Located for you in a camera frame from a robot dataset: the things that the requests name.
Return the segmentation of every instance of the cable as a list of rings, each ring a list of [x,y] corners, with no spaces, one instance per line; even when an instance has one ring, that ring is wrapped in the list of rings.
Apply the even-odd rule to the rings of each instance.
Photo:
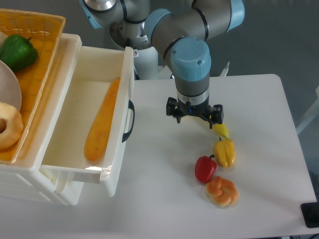
[[[228,70],[229,70],[229,64],[230,62],[227,63],[226,67],[223,69],[221,72],[220,76],[227,76]]]

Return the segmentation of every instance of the drawer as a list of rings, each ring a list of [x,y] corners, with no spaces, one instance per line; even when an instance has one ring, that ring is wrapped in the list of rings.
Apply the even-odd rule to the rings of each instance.
[[[121,78],[110,138],[97,161],[84,156],[84,144],[95,115],[115,78]],[[44,154],[41,168],[70,172],[74,181],[102,183],[113,196],[119,178],[134,86],[133,50],[82,46],[61,113]]]
[[[82,42],[78,35],[63,33],[25,142],[14,164],[0,170],[16,173],[38,171],[69,89]]]

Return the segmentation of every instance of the white bowl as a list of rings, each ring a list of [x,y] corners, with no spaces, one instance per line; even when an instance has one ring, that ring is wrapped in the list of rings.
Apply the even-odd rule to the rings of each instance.
[[[0,61],[0,101],[12,105],[20,111],[21,88],[13,71]]]

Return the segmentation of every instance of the small yellow pepper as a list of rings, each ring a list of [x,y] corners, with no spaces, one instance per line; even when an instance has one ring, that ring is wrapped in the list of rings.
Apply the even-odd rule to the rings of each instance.
[[[222,124],[213,124],[213,129],[223,138],[229,138],[228,128],[225,123]]]
[[[231,167],[235,163],[235,146],[233,140],[227,138],[215,143],[214,154],[218,164],[225,168]]]

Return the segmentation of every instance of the wicker basket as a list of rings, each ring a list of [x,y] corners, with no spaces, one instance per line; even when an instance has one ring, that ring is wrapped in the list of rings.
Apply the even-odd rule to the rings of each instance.
[[[8,36],[31,37],[39,54],[34,64],[15,73],[21,87],[24,130],[16,144],[0,150],[1,163],[14,163],[27,137],[64,25],[65,18],[61,16],[0,8],[0,31]]]

